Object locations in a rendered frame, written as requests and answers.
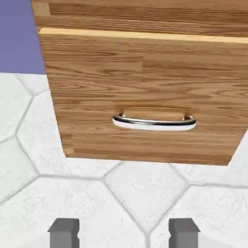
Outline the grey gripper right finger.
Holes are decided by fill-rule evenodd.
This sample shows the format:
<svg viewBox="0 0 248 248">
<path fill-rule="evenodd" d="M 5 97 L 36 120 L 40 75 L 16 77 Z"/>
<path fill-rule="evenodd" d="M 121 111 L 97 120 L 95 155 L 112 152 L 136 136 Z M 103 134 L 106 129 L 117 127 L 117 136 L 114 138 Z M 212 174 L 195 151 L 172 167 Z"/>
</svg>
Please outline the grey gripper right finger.
<svg viewBox="0 0 248 248">
<path fill-rule="evenodd" d="M 220 248 L 220 242 L 201 234 L 191 218 L 169 219 L 169 248 Z"/>
</svg>

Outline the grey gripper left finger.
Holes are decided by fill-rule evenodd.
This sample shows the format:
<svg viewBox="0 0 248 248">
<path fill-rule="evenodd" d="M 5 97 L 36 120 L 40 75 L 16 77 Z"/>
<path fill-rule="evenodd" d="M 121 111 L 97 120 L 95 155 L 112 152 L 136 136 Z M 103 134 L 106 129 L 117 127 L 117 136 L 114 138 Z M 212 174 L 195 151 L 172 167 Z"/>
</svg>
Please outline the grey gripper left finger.
<svg viewBox="0 0 248 248">
<path fill-rule="evenodd" d="M 45 236 L 29 243 L 29 248 L 79 248 L 79 219 L 56 218 Z"/>
</svg>

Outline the light wood drawer front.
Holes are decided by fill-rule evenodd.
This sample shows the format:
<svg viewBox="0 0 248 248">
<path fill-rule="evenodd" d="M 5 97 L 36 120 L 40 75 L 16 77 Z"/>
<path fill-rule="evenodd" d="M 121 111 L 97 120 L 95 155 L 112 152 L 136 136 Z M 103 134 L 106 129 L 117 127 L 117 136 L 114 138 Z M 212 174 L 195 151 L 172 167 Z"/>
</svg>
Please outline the light wood drawer front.
<svg viewBox="0 0 248 248">
<path fill-rule="evenodd" d="M 248 129 L 248 37 L 42 28 L 67 157 L 226 166 Z M 188 131 L 112 117 L 197 120 Z"/>
</svg>

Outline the light wood cabinet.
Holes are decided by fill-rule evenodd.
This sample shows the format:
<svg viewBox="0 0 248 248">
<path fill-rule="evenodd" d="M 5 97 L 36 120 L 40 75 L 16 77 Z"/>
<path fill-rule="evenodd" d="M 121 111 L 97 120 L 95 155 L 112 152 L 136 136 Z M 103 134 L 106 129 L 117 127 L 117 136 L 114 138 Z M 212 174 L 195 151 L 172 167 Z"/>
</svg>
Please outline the light wood cabinet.
<svg viewBox="0 0 248 248">
<path fill-rule="evenodd" d="M 248 37 L 248 0 L 31 0 L 42 28 Z"/>
</svg>

